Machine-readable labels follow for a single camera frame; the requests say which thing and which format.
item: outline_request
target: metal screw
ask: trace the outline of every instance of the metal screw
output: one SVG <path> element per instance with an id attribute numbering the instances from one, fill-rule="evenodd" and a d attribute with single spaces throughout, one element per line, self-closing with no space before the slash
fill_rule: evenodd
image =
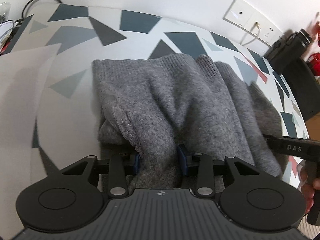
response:
<path id="1" fill-rule="evenodd" d="M 113 187 L 110 190 L 110 193 L 116 196 L 123 195 L 125 193 L 125 189 L 123 187 Z"/>
<path id="2" fill-rule="evenodd" d="M 200 195 L 203 195 L 203 196 L 208 196 L 213 193 L 212 188 L 209 188 L 209 187 L 201 187 L 197 191 Z"/>

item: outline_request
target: knit garment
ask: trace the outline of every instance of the knit garment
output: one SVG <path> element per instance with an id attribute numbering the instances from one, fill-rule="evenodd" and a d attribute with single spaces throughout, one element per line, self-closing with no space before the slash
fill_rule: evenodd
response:
<path id="1" fill-rule="evenodd" d="M 214 63 L 206 55 L 194 60 L 171 54 L 150 60 L 95 60 L 92 68 L 105 117 L 99 140 L 130 144 L 141 156 L 130 190 L 180 187 L 179 143 L 190 152 L 218 160 L 236 156 L 281 175 L 252 106 L 259 91 L 254 88 L 252 96 L 229 65 Z M 279 114 L 273 114 L 259 116 L 270 129 L 279 125 Z M 216 192 L 223 188 L 217 178 Z"/>

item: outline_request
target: geometric patterned tablecloth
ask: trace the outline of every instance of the geometric patterned tablecloth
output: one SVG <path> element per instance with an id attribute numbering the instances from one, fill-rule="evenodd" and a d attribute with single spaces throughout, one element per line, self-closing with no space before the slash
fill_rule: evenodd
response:
<path id="1" fill-rule="evenodd" d="M 255 81 L 282 119 L 283 135 L 307 138 L 297 102 L 266 59 L 225 37 L 173 19 L 126 10 L 44 4 L 33 8 L 8 52 L 61 44 L 42 93 L 35 125 L 31 183 L 87 155 L 99 155 L 100 106 L 92 86 L 95 59 L 149 59 L 170 53 L 209 55 Z M 297 187 L 290 157 L 283 180 Z"/>

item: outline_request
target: brown surface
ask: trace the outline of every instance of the brown surface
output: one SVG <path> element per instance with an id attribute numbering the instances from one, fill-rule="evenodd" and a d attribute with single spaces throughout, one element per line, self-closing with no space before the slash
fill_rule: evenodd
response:
<path id="1" fill-rule="evenodd" d="M 320 141 L 320 112 L 306 121 L 310 139 Z"/>

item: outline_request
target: wall socket plate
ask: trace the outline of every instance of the wall socket plate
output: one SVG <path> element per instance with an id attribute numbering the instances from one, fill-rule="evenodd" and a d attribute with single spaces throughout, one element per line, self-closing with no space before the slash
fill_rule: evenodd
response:
<path id="1" fill-rule="evenodd" d="M 253 35 L 258 35 L 258 28 L 255 27 L 258 22 L 258 39 L 270 46 L 283 35 L 275 24 L 244 0 L 234 0 L 224 18 Z"/>

